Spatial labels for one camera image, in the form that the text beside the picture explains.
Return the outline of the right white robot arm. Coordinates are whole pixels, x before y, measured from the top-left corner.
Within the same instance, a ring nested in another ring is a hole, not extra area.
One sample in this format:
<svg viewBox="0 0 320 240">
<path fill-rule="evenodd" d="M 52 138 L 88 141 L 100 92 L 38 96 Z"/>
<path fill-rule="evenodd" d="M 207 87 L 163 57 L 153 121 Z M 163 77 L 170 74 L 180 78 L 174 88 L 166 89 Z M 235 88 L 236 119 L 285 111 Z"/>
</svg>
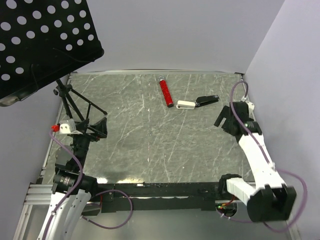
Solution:
<svg viewBox="0 0 320 240">
<path fill-rule="evenodd" d="M 244 152 L 255 186 L 240 175 L 227 173 L 218 182 L 218 193 L 223 199 L 235 196 L 247 207 L 252 222 L 286 221 L 293 209 L 297 193 L 287 186 L 275 168 L 267 151 L 259 124 L 250 117 L 253 104 L 237 101 L 225 105 L 214 126 L 221 127 L 235 137 Z"/>
</svg>

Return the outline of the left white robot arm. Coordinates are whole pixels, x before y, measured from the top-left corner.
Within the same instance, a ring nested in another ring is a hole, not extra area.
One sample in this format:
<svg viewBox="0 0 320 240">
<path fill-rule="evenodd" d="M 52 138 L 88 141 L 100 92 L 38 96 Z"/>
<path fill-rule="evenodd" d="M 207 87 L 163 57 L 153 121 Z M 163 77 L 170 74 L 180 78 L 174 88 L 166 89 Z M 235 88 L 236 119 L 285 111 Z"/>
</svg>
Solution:
<svg viewBox="0 0 320 240">
<path fill-rule="evenodd" d="M 108 135 L 107 118 L 95 124 L 72 118 L 52 126 L 49 136 L 59 149 L 51 188 L 49 209 L 41 227 L 40 240 L 69 240 L 88 201 L 99 195 L 95 177 L 84 174 L 90 144 Z"/>
</svg>

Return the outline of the white stapler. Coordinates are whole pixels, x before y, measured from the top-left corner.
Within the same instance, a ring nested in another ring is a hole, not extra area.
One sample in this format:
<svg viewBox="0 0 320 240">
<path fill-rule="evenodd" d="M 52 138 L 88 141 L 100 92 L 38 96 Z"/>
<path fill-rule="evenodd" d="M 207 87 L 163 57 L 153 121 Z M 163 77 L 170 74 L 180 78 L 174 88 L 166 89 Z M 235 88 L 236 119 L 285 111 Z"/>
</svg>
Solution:
<svg viewBox="0 0 320 240">
<path fill-rule="evenodd" d="M 196 108 L 196 103 L 192 101 L 178 100 L 176 108 L 180 110 L 194 110 Z"/>
</svg>

